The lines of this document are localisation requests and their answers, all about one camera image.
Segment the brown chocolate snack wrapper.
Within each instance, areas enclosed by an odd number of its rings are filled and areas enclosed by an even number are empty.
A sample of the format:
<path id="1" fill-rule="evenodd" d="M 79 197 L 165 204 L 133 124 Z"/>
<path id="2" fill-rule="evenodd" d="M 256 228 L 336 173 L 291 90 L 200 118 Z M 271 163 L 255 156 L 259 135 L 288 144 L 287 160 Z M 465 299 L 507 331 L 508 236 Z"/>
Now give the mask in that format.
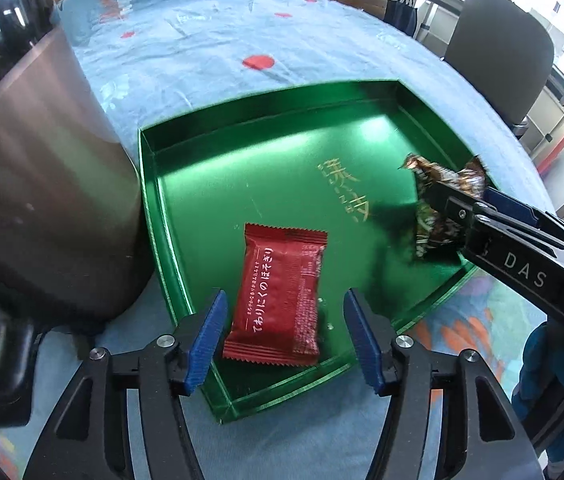
<path id="1" fill-rule="evenodd" d="M 416 187 L 416 257 L 453 260 L 464 244 L 466 216 L 486 190 L 482 161 L 474 156 L 454 171 L 409 154 L 402 167 L 412 172 Z"/>

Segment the dark red snack packet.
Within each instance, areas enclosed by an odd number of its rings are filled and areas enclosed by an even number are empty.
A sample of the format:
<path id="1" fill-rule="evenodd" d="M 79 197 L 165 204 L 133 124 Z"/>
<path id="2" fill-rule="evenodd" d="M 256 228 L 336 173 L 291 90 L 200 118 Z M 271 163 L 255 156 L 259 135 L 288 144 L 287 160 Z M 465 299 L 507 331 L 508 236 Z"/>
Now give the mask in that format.
<path id="1" fill-rule="evenodd" d="M 312 366 L 318 346 L 318 286 L 324 231 L 247 223 L 245 258 L 225 359 Z"/>

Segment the dark office chair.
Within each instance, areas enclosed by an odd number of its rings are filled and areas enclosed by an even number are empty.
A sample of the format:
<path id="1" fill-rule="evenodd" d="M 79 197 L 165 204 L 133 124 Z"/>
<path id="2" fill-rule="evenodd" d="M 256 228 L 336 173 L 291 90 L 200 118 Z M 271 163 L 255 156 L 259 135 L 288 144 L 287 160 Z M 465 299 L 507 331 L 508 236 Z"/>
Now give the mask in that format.
<path id="1" fill-rule="evenodd" d="M 518 138 L 554 61 L 547 29 L 510 0 L 464 0 L 444 60 Z"/>

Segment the dark hanging bag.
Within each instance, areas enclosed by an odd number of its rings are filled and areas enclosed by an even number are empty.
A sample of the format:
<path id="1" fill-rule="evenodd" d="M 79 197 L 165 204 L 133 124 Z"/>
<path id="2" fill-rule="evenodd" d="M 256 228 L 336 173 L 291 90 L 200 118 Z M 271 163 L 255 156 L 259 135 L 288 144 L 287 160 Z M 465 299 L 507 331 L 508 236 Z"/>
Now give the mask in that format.
<path id="1" fill-rule="evenodd" d="M 413 37 L 417 25 L 417 9 L 413 4 L 400 0 L 387 0 L 383 21 Z"/>

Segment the black and bronze kettle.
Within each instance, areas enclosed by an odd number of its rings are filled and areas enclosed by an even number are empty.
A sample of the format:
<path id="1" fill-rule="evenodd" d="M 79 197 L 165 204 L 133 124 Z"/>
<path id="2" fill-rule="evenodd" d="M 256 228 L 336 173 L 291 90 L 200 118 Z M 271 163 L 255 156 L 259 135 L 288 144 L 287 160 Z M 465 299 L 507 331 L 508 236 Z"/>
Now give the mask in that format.
<path id="1" fill-rule="evenodd" d="M 153 270 L 140 181 L 53 0 L 0 0 L 0 427 L 53 328 L 95 334 Z"/>

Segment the blue patterned bed sheet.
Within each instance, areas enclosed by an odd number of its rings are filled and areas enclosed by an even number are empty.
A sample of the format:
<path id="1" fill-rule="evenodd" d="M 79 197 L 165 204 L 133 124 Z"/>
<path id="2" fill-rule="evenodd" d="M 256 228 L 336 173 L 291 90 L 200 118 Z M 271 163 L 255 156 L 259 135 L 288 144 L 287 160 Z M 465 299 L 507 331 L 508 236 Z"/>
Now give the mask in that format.
<path id="1" fill-rule="evenodd" d="M 65 0 L 62 29 L 131 158 L 140 128 L 252 93 L 399 80 L 480 154 L 503 191 L 551 200 L 521 145 L 446 63 L 329 0 Z"/>

